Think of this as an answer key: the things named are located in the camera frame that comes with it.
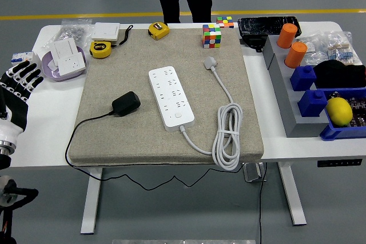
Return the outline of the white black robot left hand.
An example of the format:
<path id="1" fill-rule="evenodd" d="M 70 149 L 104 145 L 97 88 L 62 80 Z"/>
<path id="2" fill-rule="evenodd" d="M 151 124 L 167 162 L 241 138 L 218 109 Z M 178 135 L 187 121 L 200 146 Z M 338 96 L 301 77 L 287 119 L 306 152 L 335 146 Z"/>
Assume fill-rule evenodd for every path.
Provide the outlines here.
<path id="1" fill-rule="evenodd" d="M 9 68 L 1 76 L 1 142 L 17 143 L 27 125 L 27 101 L 43 81 L 41 70 L 30 61 Z"/>

